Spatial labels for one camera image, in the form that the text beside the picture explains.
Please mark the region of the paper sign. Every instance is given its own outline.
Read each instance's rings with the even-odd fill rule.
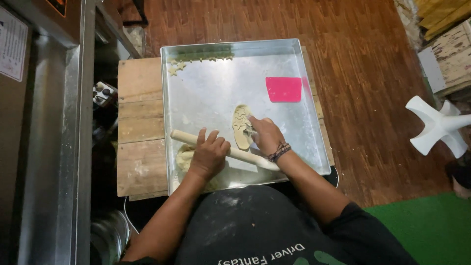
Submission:
[[[28,26],[0,7],[0,74],[21,82]]]

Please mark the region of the wristband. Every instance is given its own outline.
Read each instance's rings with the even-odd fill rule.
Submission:
[[[268,161],[276,163],[280,156],[289,150],[291,150],[291,145],[289,143],[280,143],[276,149],[276,152],[268,156]]]

